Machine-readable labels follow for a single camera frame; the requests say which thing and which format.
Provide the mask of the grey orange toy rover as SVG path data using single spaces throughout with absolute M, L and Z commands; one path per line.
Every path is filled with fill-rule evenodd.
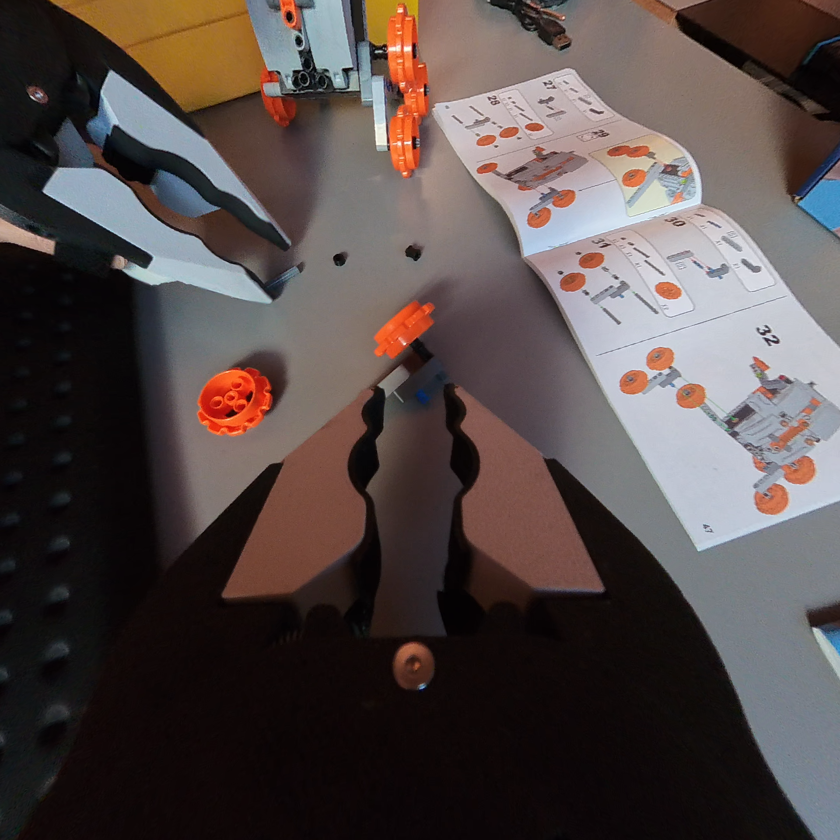
M 265 61 L 261 97 L 273 120 L 288 126 L 304 99 L 358 95 L 373 108 L 376 149 L 411 177 L 429 89 L 417 20 L 406 6 L 396 6 L 381 45 L 367 38 L 362 1 L 247 1 L 247 7 Z

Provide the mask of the grey desk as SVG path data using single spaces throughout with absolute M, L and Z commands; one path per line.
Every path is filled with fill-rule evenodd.
M 709 204 L 759 244 L 838 341 L 838 241 L 790 192 L 838 142 L 819 122 L 633 2 L 573 2 L 558 52 L 486 2 L 421 2 L 434 100 L 573 67 L 624 116 L 692 153 Z M 838 683 L 806 612 L 838 599 L 838 506 L 697 552 L 609 407 L 507 216 L 433 119 L 403 180 L 375 151 L 371 111 L 303 102 L 288 129 L 259 96 L 196 114 L 292 239 L 274 251 L 221 213 L 187 219 L 220 254 L 273 277 L 305 263 L 269 305 L 171 284 L 135 288 L 159 557 L 169 565 L 250 481 L 377 381 L 373 336 L 412 299 L 446 372 L 558 459 L 652 551 L 705 624 L 764 757 L 813 834 L 838 838 Z M 405 257 L 416 245 L 418 261 Z M 346 252 L 344 266 L 333 255 Z M 262 422 L 212 434 L 198 398 L 252 368 L 271 387 Z

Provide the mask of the brown cardboard box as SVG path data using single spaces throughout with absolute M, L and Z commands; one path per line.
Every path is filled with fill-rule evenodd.
M 748 63 L 792 83 L 803 59 L 839 34 L 838 2 L 638 1 L 737 67 Z

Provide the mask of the open instruction booklet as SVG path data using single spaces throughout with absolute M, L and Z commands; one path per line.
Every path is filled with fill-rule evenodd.
M 572 69 L 434 116 L 700 550 L 838 502 L 838 347 L 684 148 Z

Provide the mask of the yellow plastic bin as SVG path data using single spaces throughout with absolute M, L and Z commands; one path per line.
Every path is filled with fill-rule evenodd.
M 396 6 L 364 2 L 367 39 L 381 45 Z M 259 91 L 265 61 L 242 1 L 88 1 L 56 5 L 96 29 L 156 79 L 186 111 Z

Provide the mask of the blue booklet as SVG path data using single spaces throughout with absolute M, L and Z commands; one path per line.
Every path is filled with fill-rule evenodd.
M 818 647 L 839 679 L 839 602 L 811 610 L 807 619 Z

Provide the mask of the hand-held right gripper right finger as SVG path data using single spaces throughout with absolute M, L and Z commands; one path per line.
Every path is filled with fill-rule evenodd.
M 455 499 L 446 596 L 484 610 L 604 584 L 540 452 L 457 385 L 444 390 Z

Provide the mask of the person's left hand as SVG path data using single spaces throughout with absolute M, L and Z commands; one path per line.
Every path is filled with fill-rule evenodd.
M 0 221 L 0 241 L 1 244 L 17 245 L 50 256 L 54 255 L 56 251 L 54 240 L 34 234 L 2 218 Z

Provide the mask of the blue toy box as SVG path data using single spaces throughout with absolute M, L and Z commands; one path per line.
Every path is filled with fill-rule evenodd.
M 794 203 L 839 236 L 839 146 L 793 195 Z

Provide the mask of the black perforated chair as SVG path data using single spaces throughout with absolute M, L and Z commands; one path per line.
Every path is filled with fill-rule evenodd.
M 76 736 L 152 580 L 131 281 L 2 246 L 2 838 Z

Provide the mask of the grey toy beam with axle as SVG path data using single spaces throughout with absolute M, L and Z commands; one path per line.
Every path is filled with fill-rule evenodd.
M 386 397 L 393 396 L 401 403 L 417 401 L 428 404 L 432 396 L 449 382 L 440 360 L 420 339 L 415 339 L 402 354 L 400 363 L 377 386 Z

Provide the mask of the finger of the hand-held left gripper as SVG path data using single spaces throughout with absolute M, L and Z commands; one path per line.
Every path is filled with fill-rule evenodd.
M 221 208 L 281 249 L 288 236 L 215 148 L 140 89 L 110 70 L 87 131 L 112 166 L 129 181 L 149 182 L 172 211 L 199 217 Z
M 245 301 L 270 303 L 246 268 L 215 255 L 204 242 L 153 215 L 131 188 L 97 167 L 60 167 L 44 193 L 150 255 L 151 283 L 179 280 Z

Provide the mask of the orange toy wheel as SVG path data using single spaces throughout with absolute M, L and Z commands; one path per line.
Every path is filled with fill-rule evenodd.
M 431 316 L 433 311 L 434 304 L 431 302 L 421 305 L 418 301 L 412 301 L 405 306 L 375 334 L 374 354 L 396 358 L 434 325 Z
M 256 369 L 223 371 L 205 384 L 197 404 L 197 418 L 212 434 L 238 436 L 259 425 L 270 410 L 270 383 Z

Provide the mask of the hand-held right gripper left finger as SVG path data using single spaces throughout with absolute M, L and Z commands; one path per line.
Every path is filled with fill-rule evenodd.
M 382 388 L 363 390 L 284 459 L 224 588 L 227 602 L 373 612 L 382 556 L 366 489 L 379 468 L 384 404 Z

